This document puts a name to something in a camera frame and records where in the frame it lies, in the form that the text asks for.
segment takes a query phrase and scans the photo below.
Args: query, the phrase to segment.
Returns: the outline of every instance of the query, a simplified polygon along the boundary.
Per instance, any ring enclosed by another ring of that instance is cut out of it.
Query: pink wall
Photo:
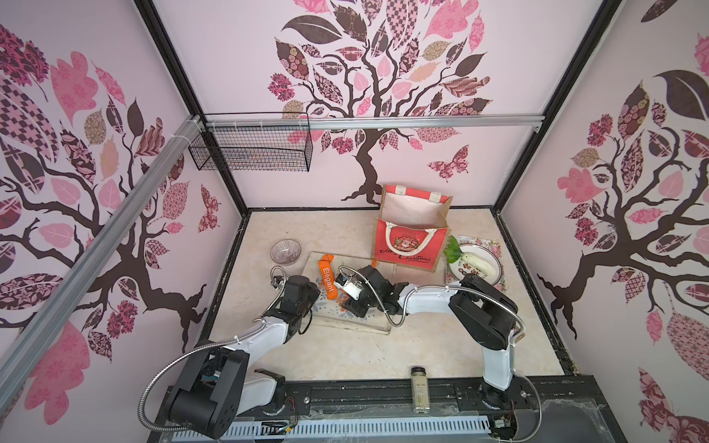
[[[628,440],[699,442],[709,435],[709,4],[662,11],[627,3],[503,214]]]
[[[4,352],[186,111],[129,1],[25,1],[5,6],[0,25]],[[238,222],[219,176],[179,161],[27,380],[0,441],[144,441],[140,393],[196,339]],[[176,376],[156,387],[149,415]]]
[[[541,113],[600,1],[156,3],[207,112],[288,108],[334,118]],[[383,34],[391,59],[380,50],[365,54]],[[460,53],[448,62],[456,45]],[[281,59],[291,46],[289,72]],[[465,69],[474,60],[478,65]],[[301,67],[297,76],[291,63]],[[468,100],[475,101],[464,105]],[[320,132],[309,172],[234,177],[250,206],[370,206],[382,184],[439,191],[456,205],[492,204],[529,133],[529,127],[456,128],[436,138],[381,130],[357,143],[355,130]],[[323,144],[338,138],[339,149]]]

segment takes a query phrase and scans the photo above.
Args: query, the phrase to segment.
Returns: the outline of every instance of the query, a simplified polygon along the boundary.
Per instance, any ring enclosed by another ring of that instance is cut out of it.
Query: cable
[[[166,367],[164,367],[160,372],[158,372],[157,375],[155,377],[153,377],[152,380],[150,380],[150,382],[147,384],[147,386],[145,387],[145,390],[143,391],[143,394],[140,396],[140,400],[138,401],[138,419],[140,421],[140,424],[142,424],[143,426],[145,426],[149,430],[156,431],[156,432],[180,432],[180,431],[189,430],[189,428],[185,427],[185,426],[160,426],[160,425],[157,425],[157,424],[151,422],[147,418],[147,416],[145,415],[145,402],[147,401],[147,397],[150,394],[150,390],[157,383],[157,381],[160,379],[160,377],[162,377],[166,372],[168,372],[174,365],[178,364],[179,362],[181,362],[182,360],[191,356],[192,354],[195,354],[197,352],[200,352],[200,351],[203,351],[206,349],[228,346],[229,344],[241,343],[243,340],[253,337],[254,335],[263,331],[263,329],[266,327],[266,320],[264,320],[263,318],[254,319],[254,323],[255,322],[261,322],[261,325],[256,330],[254,330],[252,332],[248,332],[240,337],[239,336],[234,337],[231,340],[224,340],[222,342],[208,343],[208,344],[203,344],[202,346],[198,346],[198,347],[194,348],[193,350],[191,350],[190,352],[187,352],[186,354],[182,354],[180,357],[177,357],[170,364],[168,364]]]

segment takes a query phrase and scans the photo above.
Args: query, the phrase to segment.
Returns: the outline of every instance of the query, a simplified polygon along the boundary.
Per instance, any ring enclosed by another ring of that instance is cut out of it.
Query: bag handle
[[[411,257],[412,255],[417,255],[419,252],[423,251],[424,248],[426,248],[426,246],[428,246],[428,243],[431,241],[431,239],[433,238],[433,235],[438,230],[438,228],[424,229],[424,231],[428,232],[428,234],[426,234],[426,238],[423,239],[421,244],[418,245],[418,247],[416,249],[414,249],[413,251],[406,252],[406,251],[400,251],[400,250],[396,249],[393,246],[393,244],[391,244],[391,229],[396,227],[396,225],[391,222],[385,222],[385,223],[386,223],[386,232],[384,233],[384,238],[386,239],[386,246],[388,246],[392,252],[394,252],[398,255],[404,256],[404,257]]]

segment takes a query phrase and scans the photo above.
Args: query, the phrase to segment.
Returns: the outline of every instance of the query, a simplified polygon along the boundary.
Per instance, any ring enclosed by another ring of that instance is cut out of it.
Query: metal mesh basket
[[[307,114],[268,114],[283,117],[283,124],[235,120],[233,125],[208,126],[208,133],[200,133],[189,146],[197,169],[217,169],[211,152],[216,148],[232,171],[310,171],[313,139]]]

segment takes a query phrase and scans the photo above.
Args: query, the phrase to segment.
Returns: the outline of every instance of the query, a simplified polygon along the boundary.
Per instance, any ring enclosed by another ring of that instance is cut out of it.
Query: orange keychain tag
[[[325,254],[323,258],[318,262],[320,266],[320,272],[323,274],[323,283],[325,284],[325,290],[328,293],[328,300],[335,300],[337,298],[337,288],[335,287],[335,276],[333,275],[333,270],[330,268],[330,262],[334,260],[335,256],[332,254]]]

